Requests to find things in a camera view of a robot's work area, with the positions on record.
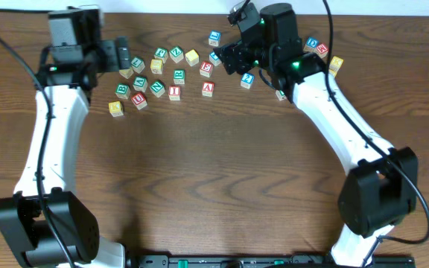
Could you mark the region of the red I block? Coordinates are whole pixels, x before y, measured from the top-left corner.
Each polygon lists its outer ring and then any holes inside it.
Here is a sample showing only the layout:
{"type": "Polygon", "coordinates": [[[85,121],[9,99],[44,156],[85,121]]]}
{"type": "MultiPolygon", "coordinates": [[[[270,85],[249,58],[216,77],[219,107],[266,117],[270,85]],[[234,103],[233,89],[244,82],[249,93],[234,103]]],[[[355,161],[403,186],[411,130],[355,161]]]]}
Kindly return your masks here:
{"type": "Polygon", "coordinates": [[[179,86],[170,86],[168,96],[171,101],[180,101],[181,100],[181,88],[179,86]]]}

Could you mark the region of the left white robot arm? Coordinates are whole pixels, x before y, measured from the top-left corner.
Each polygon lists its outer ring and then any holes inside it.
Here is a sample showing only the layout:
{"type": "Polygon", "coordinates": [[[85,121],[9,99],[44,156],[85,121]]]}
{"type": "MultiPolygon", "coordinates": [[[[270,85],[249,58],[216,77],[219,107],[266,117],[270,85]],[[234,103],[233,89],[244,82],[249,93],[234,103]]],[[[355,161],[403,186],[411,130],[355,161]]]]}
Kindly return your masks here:
{"type": "Polygon", "coordinates": [[[48,13],[51,43],[30,76],[36,121],[25,168],[0,199],[0,232],[21,267],[128,267],[120,243],[103,238],[77,198],[80,132],[98,76],[130,64],[127,39],[104,40],[97,6],[48,13]]]}

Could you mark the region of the blue 2 block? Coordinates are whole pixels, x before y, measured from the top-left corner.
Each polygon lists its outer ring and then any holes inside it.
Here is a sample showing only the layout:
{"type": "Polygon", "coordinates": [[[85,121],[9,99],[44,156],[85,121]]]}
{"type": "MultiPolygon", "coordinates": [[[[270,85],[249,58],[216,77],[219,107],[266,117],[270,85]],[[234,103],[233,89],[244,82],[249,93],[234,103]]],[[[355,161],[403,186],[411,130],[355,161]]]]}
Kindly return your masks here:
{"type": "Polygon", "coordinates": [[[252,84],[254,83],[255,76],[250,73],[245,73],[241,77],[241,87],[245,89],[250,89],[252,84]]]}

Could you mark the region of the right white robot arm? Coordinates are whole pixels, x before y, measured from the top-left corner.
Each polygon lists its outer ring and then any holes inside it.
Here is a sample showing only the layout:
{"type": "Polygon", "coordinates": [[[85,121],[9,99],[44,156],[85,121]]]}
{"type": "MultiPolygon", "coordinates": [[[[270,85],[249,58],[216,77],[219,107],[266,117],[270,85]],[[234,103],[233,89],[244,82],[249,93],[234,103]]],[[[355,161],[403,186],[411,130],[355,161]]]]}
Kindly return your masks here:
{"type": "Polygon", "coordinates": [[[337,205],[343,228],[329,252],[339,267],[394,267],[375,256],[416,208],[416,154],[396,149],[349,103],[335,80],[330,46],[303,41],[288,3],[257,9],[242,1],[229,12],[241,38],[214,50],[228,74],[258,68],[261,79],[303,111],[336,153],[346,174],[337,205]]]}

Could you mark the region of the red A block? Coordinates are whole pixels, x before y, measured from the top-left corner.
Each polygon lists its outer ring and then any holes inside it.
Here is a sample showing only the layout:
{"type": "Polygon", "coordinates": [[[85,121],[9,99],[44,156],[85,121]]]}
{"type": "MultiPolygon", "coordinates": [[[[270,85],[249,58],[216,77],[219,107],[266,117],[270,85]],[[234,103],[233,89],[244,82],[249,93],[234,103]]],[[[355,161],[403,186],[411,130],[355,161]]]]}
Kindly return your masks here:
{"type": "Polygon", "coordinates": [[[202,95],[211,97],[213,95],[215,84],[212,82],[204,82],[202,86],[202,95]]]}

